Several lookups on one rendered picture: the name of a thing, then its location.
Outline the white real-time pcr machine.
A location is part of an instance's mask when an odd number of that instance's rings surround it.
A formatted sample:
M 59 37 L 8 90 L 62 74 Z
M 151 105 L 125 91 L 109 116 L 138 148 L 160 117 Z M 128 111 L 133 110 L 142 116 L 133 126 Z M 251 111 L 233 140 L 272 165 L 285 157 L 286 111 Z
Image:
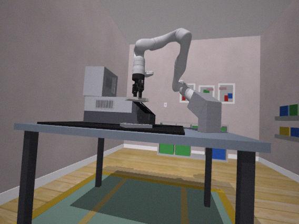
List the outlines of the white real-time pcr machine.
M 89 123 L 155 125 L 155 114 L 142 102 L 117 97 L 118 77 L 105 66 L 86 66 L 84 120 Z

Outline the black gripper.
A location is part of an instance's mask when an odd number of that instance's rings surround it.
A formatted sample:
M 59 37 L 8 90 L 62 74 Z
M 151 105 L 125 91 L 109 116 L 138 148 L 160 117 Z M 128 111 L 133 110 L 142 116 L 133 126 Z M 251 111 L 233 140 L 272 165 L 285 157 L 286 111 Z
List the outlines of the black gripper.
M 142 92 L 144 90 L 144 79 L 145 75 L 140 73 L 134 73 L 132 75 L 132 80 L 135 82 L 132 88 L 133 97 L 137 97 L 138 92 L 138 99 L 142 99 Z

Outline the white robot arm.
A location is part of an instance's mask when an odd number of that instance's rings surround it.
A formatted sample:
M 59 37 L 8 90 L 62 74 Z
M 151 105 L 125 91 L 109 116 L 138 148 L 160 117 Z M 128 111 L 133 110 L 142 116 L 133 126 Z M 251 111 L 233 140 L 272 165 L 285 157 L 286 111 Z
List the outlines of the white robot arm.
M 153 51 L 163 48 L 170 42 L 177 42 L 180 44 L 181 47 L 180 53 L 177 56 L 174 64 L 174 77 L 172 82 L 172 89 L 174 92 L 180 91 L 180 94 L 183 97 L 185 97 L 188 101 L 190 101 L 193 92 L 197 90 L 190 88 L 185 81 L 179 79 L 186 70 L 188 51 L 190 48 L 191 40 L 191 32 L 184 28 L 179 28 L 160 37 L 138 40 L 134 46 L 134 64 L 132 74 L 140 73 L 145 75 L 145 77 L 152 76 L 154 74 L 153 71 L 145 72 L 145 58 L 143 58 L 144 52 L 149 49 Z

